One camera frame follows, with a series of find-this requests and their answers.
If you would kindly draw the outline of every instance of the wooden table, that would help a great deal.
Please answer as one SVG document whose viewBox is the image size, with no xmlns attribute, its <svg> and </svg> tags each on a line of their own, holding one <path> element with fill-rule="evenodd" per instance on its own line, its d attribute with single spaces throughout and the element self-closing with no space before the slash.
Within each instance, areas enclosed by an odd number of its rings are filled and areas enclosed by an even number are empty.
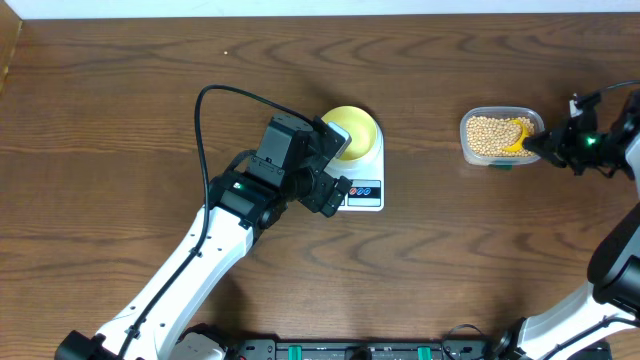
<svg viewBox="0 0 640 360">
<path fill-rule="evenodd" d="M 640 15 L 27 21 L 0 102 L 0 358 L 51 358 L 93 334 L 181 241 L 202 201 L 193 106 L 209 83 L 304 114 L 368 109 L 386 208 L 331 219 L 294 204 L 194 323 L 282 338 L 498 334 L 585 281 L 637 202 L 622 174 L 471 166 L 470 109 L 547 126 L 573 92 L 640 78 Z M 627 90 L 601 107 L 608 126 Z M 210 174 L 256 148 L 273 110 L 210 94 Z M 640 359 L 640 332 L 610 338 Z"/>
</svg>

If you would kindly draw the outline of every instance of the black cable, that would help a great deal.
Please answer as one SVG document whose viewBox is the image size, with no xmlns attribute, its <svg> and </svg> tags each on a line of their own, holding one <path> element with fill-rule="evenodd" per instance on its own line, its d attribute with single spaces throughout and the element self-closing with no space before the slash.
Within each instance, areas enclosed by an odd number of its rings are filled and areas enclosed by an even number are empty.
<svg viewBox="0 0 640 360">
<path fill-rule="evenodd" d="M 560 345 L 556 345 L 556 348 L 553 349 L 550 353 L 547 354 L 547 356 L 545 356 L 542 360 L 549 360 L 551 359 L 554 355 L 556 355 L 557 353 L 559 353 L 560 351 L 568 348 L 569 346 L 575 344 L 576 342 L 584 339 L 585 337 L 593 334 L 594 332 L 602 329 L 602 328 L 606 328 L 609 325 L 615 323 L 615 322 L 619 322 L 619 323 L 623 323 L 623 324 L 627 324 L 627 325 L 631 325 L 631 326 L 635 326 L 635 327 L 640 327 L 640 321 L 633 321 L 633 320 L 627 320 L 627 319 L 623 319 L 623 318 L 608 318 L 608 319 L 604 319 L 601 322 L 599 322 L 598 324 L 592 326 L 591 328 L 581 332 L 580 334 L 572 337 L 571 339 L 565 341 L 564 343 L 560 344 Z"/>
<path fill-rule="evenodd" d="M 471 325 L 471 324 L 461 324 L 461 325 L 458 325 L 458 326 L 454 327 L 453 329 L 449 330 L 447 335 L 445 335 L 442 338 L 441 342 L 442 342 L 442 352 L 447 354 L 447 356 L 449 357 L 450 360 L 456 360 L 456 359 L 453 357 L 453 355 L 451 355 L 451 353 L 449 352 L 449 349 L 447 349 L 444 346 L 444 342 L 447 341 L 449 336 L 453 335 L 453 333 L 455 333 L 456 331 L 458 331 L 460 329 L 473 329 L 473 330 L 477 331 L 478 333 L 480 333 L 480 335 L 482 337 L 486 337 L 486 335 L 480 329 L 478 329 L 477 327 L 475 327 L 474 325 Z M 482 355 L 480 357 L 477 357 L 475 359 L 471 359 L 471 360 L 480 360 L 480 359 L 483 359 L 483 358 L 484 358 L 484 355 Z"/>
<path fill-rule="evenodd" d="M 201 91 L 200 94 L 198 95 L 198 99 L 196 100 L 196 107 L 195 107 L 195 111 L 193 114 L 193 125 L 195 128 L 195 133 L 196 133 L 196 145 L 198 147 L 198 156 L 200 158 L 200 169 L 202 170 L 202 181 L 204 184 L 204 219 L 203 219 L 203 223 L 202 223 L 202 233 L 200 234 L 200 239 L 198 239 L 198 242 L 196 244 L 196 246 L 191 250 L 191 252 L 189 253 L 189 255 L 187 256 L 187 258 L 182 262 L 182 264 L 180 264 L 180 266 L 176 269 L 176 271 L 173 273 L 173 275 L 171 275 L 171 277 L 167 280 L 166 283 L 164 283 L 164 285 L 162 285 L 162 288 L 160 288 L 160 290 L 158 290 L 158 292 L 156 293 L 156 295 L 151 299 L 151 301 L 147 304 L 147 306 L 144 308 L 144 310 L 142 310 L 142 312 L 140 313 L 140 316 L 138 316 L 138 319 L 136 319 L 136 321 L 133 323 L 133 325 L 131 325 L 129 327 L 129 332 L 127 333 L 127 337 L 124 339 L 124 342 L 122 343 L 122 346 L 120 347 L 120 351 L 118 352 L 118 356 L 116 357 L 116 360 L 122 360 L 124 359 L 124 355 L 127 353 L 127 350 L 129 349 L 129 345 L 131 345 L 131 341 L 133 340 L 134 337 L 136 337 L 136 335 L 138 335 L 138 333 L 140 332 L 140 326 L 142 325 L 142 323 L 144 323 L 144 321 L 146 320 L 147 315 L 149 315 L 149 312 L 151 312 L 151 310 L 153 309 L 153 307 L 156 305 L 156 303 L 160 300 L 160 298 L 162 298 L 162 295 L 164 295 L 164 293 L 167 292 L 167 290 L 169 289 L 169 287 L 171 287 L 171 285 L 176 281 L 176 279 L 178 278 L 178 276 L 180 276 L 180 274 L 184 271 L 184 269 L 189 265 L 189 263 L 191 263 L 191 260 L 193 260 L 193 258 L 195 258 L 198 253 L 200 253 L 200 249 L 202 248 L 202 245 L 204 244 L 204 241 L 207 237 L 207 229 L 209 228 L 209 212 L 211 211 L 211 209 L 209 208 L 209 173 L 207 171 L 207 160 L 205 158 L 205 154 L 204 154 L 204 145 L 202 143 L 202 132 L 200 131 L 200 108 L 202 106 L 202 99 L 204 98 L 204 95 L 209 91 L 209 90 L 226 90 L 226 91 L 231 91 L 231 92 L 235 92 L 241 95 L 245 95 L 248 96 L 254 100 L 257 100 L 263 104 L 267 104 L 271 107 L 274 107 L 280 111 L 284 111 L 290 115 L 293 115 L 295 117 L 298 117 L 308 123 L 311 123 L 311 120 L 309 120 L 308 118 L 306 118 L 304 115 L 290 110 L 282 105 L 276 104 L 272 101 L 269 101 L 263 97 L 260 97 L 256 94 L 250 93 L 248 91 L 244 91 L 238 88 L 234 88 L 232 86 L 227 86 L 227 85 L 207 85 L 205 86 Z"/>
<path fill-rule="evenodd" d="M 580 108 L 581 105 L 588 99 L 591 99 L 594 96 L 597 96 L 599 94 L 602 94 L 604 92 L 613 90 L 613 89 L 617 89 L 620 87 L 624 87 L 624 86 L 630 86 L 630 85 L 640 85 L 640 80 L 628 80 L 628 81 L 623 81 L 623 82 L 619 82 L 617 84 L 613 84 L 613 85 L 609 85 L 607 87 L 604 87 L 600 90 L 596 90 L 594 92 L 592 92 L 589 95 L 584 95 L 584 96 L 579 96 L 578 99 L 576 100 L 576 107 Z"/>
</svg>

